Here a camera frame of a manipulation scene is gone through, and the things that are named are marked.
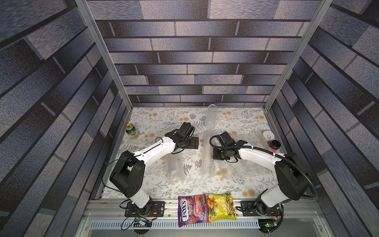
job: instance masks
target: metal slotted panel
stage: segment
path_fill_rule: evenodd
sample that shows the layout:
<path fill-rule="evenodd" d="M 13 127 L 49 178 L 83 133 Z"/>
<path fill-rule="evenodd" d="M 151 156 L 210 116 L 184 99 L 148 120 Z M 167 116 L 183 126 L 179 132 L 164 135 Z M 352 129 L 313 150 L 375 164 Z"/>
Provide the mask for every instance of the metal slotted panel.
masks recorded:
<path fill-rule="evenodd" d="M 93 220 L 91 229 L 120 229 L 123 220 Z M 126 220 L 122 228 L 127 228 L 133 220 Z M 136 224 L 134 229 L 149 229 Z M 219 220 L 212 223 L 196 223 L 179 227 L 176 219 L 154 220 L 151 229 L 259 229 L 257 219 Z"/>

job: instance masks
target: bubble wrap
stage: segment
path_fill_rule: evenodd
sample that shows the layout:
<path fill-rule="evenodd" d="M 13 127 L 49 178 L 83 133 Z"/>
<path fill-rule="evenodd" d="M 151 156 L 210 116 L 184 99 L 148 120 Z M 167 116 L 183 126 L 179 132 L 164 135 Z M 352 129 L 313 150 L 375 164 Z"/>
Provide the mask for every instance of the bubble wrap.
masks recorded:
<path fill-rule="evenodd" d="M 247 141 L 253 146 L 264 148 L 269 150 L 267 142 L 263 139 L 263 135 L 260 131 L 252 132 L 242 135 L 231 135 L 235 140 Z M 239 177 L 252 177 L 272 174 L 272 171 L 248 160 L 239 160 L 237 163 L 229 163 L 225 160 L 216 160 L 216 174 L 221 175 L 224 179 L 235 179 Z"/>
<path fill-rule="evenodd" d="M 216 175 L 215 160 L 213 160 L 213 147 L 209 144 L 209 139 L 214 135 L 216 135 L 216 132 L 212 130 L 206 130 L 204 132 L 204 146 L 201 154 L 200 169 L 200 176 L 204 178 L 212 178 Z"/>
<path fill-rule="evenodd" d="M 179 154 L 167 154 L 166 155 L 166 171 L 168 175 L 169 184 L 177 184 L 184 181 L 185 174 L 183 170 L 184 161 L 182 152 Z"/>

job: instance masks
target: beer can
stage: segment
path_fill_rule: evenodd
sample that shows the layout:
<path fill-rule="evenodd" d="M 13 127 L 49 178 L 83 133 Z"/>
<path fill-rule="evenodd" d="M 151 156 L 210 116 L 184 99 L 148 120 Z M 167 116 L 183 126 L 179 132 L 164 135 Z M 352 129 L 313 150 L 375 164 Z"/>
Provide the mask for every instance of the beer can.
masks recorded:
<path fill-rule="evenodd" d="M 136 134 L 136 127 L 132 124 L 126 125 L 126 133 L 129 134 L 130 136 L 133 136 Z"/>

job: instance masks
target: brick pattern wall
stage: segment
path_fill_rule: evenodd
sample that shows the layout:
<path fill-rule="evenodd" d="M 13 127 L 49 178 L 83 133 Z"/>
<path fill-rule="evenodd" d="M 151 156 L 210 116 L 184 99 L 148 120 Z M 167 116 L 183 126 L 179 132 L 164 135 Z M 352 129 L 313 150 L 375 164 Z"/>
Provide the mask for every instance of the brick pattern wall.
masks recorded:
<path fill-rule="evenodd" d="M 87 3 L 134 106 L 262 107 L 320 1 Z"/>
<path fill-rule="evenodd" d="M 271 115 L 335 236 L 379 236 L 379 4 L 334 0 Z"/>
<path fill-rule="evenodd" d="M 0 9 L 0 236 L 73 236 L 125 104 L 73 0 Z"/>

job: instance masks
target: small jar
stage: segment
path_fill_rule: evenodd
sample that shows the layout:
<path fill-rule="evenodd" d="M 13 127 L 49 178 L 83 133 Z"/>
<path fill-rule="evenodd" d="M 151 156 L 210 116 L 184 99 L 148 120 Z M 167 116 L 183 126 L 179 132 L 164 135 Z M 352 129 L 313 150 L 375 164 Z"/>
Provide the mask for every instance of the small jar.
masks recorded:
<path fill-rule="evenodd" d="M 276 152 L 277 149 L 280 148 L 281 144 L 279 141 L 277 140 L 272 140 L 268 143 L 268 145 L 270 146 L 270 149 L 273 151 L 273 152 Z"/>

